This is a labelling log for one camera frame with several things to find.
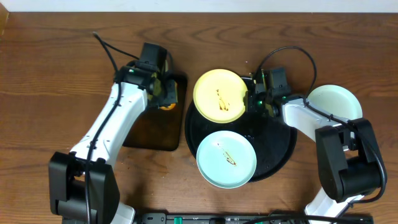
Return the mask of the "yellow plate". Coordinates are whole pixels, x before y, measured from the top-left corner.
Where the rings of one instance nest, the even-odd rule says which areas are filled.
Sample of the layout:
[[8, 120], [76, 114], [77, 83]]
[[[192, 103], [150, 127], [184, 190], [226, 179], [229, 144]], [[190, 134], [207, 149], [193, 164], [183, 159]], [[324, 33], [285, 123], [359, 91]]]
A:
[[204, 73], [195, 83], [193, 102], [207, 120], [230, 123], [244, 114], [247, 91], [239, 75], [226, 69], [214, 69]]

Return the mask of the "orange green sponge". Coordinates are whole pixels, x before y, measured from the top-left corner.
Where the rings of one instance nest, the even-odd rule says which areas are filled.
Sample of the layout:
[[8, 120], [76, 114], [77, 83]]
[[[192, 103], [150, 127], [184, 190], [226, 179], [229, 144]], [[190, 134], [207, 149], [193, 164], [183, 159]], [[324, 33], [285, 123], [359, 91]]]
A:
[[164, 95], [159, 100], [159, 108], [162, 110], [172, 110], [178, 103], [177, 83], [168, 80], [164, 87]]

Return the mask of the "mint green plate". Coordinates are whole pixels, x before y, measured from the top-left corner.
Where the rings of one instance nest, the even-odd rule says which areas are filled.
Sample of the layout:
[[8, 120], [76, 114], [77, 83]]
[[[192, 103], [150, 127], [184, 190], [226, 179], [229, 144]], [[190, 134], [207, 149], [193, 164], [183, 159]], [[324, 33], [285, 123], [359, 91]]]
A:
[[309, 102], [339, 117], [358, 119], [363, 117], [362, 107], [357, 97], [338, 85], [323, 85], [314, 89], [308, 96]]

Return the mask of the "light blue plate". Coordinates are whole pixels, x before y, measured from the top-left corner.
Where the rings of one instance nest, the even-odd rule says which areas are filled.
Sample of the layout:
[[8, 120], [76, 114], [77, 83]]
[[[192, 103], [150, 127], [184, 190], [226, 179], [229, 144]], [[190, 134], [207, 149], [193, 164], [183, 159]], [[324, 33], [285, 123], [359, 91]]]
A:
[[222, 189], [246, 184], [257, 166], [252, 144], [232, 131], [217, 131], [205, 137], [197, 149], [196, 160], [201, 175]]

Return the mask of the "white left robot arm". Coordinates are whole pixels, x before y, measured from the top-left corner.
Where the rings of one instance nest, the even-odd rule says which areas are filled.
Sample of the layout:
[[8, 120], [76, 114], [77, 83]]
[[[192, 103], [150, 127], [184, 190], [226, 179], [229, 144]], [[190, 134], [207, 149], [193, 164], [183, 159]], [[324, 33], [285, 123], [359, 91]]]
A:
[[177, 101], [168, 51], [145, 43], [140, 57], [117, 68], [110, 96], [92, 127], [68, 154], [49, 161], [50, 210], [65, 223], [132, 223], [114, 175], [119, 150], [136, 119], [154, 105]]

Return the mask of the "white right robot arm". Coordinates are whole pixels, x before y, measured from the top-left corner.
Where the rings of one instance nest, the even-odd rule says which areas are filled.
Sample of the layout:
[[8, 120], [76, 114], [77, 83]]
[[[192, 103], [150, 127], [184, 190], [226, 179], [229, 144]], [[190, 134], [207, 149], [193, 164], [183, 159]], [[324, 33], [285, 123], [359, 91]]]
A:
[[304, 210], [306, 223], [343, 223], [355, 204], [375, 202], [386, 189], [386, 168], [371, 123], [335, 116], [292, 94], [284, 69], [245, 77], [244, 104], [294, 128], [316, 144], [321, 189]]

